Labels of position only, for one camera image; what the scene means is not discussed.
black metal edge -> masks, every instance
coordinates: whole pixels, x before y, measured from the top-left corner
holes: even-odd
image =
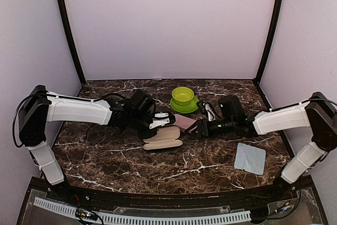
[[[325,214],[325,211],[324,211],[324,208],[323,208],[323,204],[322,204],[321,198],[320,198],[320,196],[319,196],[319,194],[318,194],[318,191],[317,191],[316,187],[315,187],[315,188],[312,188],[312,191],[313,191],[313,193],[314,193],[315,200],[316,200],[318,209],[319,209],[319,211],[320,211],[320,215],[321,215],[323,224],[324,224],[324,225],[329,225],[328,219],[327,219],[327,217],[326,217],[326,214]]]
[[[257,89],[257,92],[259,93],[260,97],[262,98],[263,103],[264,103],[265,106],[267,107],[267,109],[272,108],[272,107],[270,106],[270,103],[269,103],[269,101],[267,100],[267,98],[266,98],[264,92],[262,91],[259,82],[258,82],[256,79],[253,79],[253,83],[254,83],[254,85],[255,85],[255,87],[256,87],[256,89]],[[283,140],[283,143],[284,143],[284,145],[285,145],[286,150],[288,151],[288,154],[289,154],[290,158],[293,158],[293,157],[295,156],[295,154],[294,154],[293,149],[292,149],[291,146],[290,146],[289,140],[288,140],[288,138],[286,137],[284,131],[279,131],[279,134],[280,134],[280,136],[281,136],[281,138],[282,138],[282,140]]]
[[[65,36],[67,38],[69,50],[70,50],[70,53],[72,55],[72,59],[73,59],[74,65],[75,65],[75,69],[76,69],[78,78],[79,78],[81,84],[85,84],[86,80],[85,80],[85,76],[84,76],[84,73],[83,73],[83,70],[82,70],[82,67],[81,67],[80,59],[78,58],[73,34],[72,34],[72,31],[71,31],[71,28],[70,28],[70,23],[69,23],[69,19],[68,19],[65,1],[64,0],[57,0],[57,2],[58,2],[58,8],[60,9],[60,15],[61,15],[62,23],[63,23],[64,33],[65,33]]]
[[[233,81],[252,81],[252,79],[99,79],[87,80],[87,82],[103,82],[103,81],[129,81],[129,80],[233,80]]]
[[[20,208],[20,212],[19,212],[19,216],[17,217],[17,221],[16,221],[16,225],[20,225],[22,223],[22,219],[23,219],[23,215],[25,214],[25,207],[26,207],[26,203],[29,199],[29,195],[31,194],[31,184],[29,184],[29,187],[25,193],[25,197],[23,198],[23,201],[22,201],[22,205],[21,205],[21,208]]]
[[[293,184],[295,187],[301,189],[312,187],[315,185],[310,175],[301,177],[301,182],[298,180]],[[32,177],[28,190],[36,189],[47,193],[47,197],[59,200],[52,192],[48,191],[48,183],[39,178]],[[132,207],[132,208],[146,208],[146,209],[191,209],[191,208],[209,208],[230,206],[231,209],[245,209],[253,210],[265,207],[269,202],[252,198],[250,194],[265,195],[270,191],[272,185],[266,185],[257,188],[201,193],[201,194],[136,194],[136,193],[119,193],[111,191],[93,190],[81,187],[72,187],[76,193],[85,192],[86,196],[90,196],[88,207],[91,209],[105,209],[113,210],[115,207]]]
[[[282,0],[275,0],[272,19],[270,21],[270,26],[269,26],[269,31],[268,31],[268,36],[267,36],[264,50],[262,53],[260,66],[257,71],[256,78],[255,78],[258,83],[261,82],[265,67],[267,65],[268,57],[270,54],[270,50],[273,44],[274,35],[275,35],[276,27],[277,27],[277,21],[279,20],[281,4],[282,4]]]

light blue cloth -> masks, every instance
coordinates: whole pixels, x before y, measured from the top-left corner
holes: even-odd
[[[264,164],[265,150],[243,143],[237,145],[234,168],[263,175]]]

marble table surface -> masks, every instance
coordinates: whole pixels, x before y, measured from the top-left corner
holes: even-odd
[[[156,100],[157,111],[172,111],[171,92],[178,86],[191,88],[199,99],[211,102],[219,113],[217,100],[229,94],[240,98],[246,114],[266,109],[252,81],[248,80],[90,81],[79,96],[99,98],[119,92],[130,97],[136,89],[142,89]],[[189,117],[200,119],[202,116],[197,112]],[[71,185],[150,194],[210,193],[259,187],[271,184],[290,160],[278,133],[238,140],[219,137],[199,140],[182,134],[180,140],[184,144],[179,148],[145,151],[144,142],[137,139],[134,130],[121,133],[107,126],[66,122],[53,150]],[[234,169],[238,143],[266,151],[263,175]]]

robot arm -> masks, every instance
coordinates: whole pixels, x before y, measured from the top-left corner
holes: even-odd
[[[255,137],[279,130],[311,127],[312,139],[274,182],[283,188],[294,183],[337,147],[337,110],[326,101],[326,97],[317,92],[303,103],[246,116],[236,96],[224,96],[218,100],[222,119],[198,120],[185,132],[199,138],[231,132],[236,132],[237,136]]]
[[[31,96],[18,114],[19,138],[51,185],[64,182],[65,175],[46,142],[46,122],[90,122],[122,130],[130,127],[138,131],[140,139],[152,137],[157,127],[174,122],[169,113],[150,113],[155,102],[141,90],[130,99],[91,100],[48,92],[44,86],[38,85]]]

green bowl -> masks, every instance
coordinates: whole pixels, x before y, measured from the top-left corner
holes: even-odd
[[[187,87],[177,87],[172,91],[172,98],[177,105],[189,105],[194,98],[194,92]]]
[[[179,113],[193,113],[194,111],[198,110],[198,106],[196,103],[198,102],[198,98],[194,97],[192,98],[192,101],[188,105],[177,105],[173,98],[171,98],[170,104],[171,107],[174,111],[179,112]]]

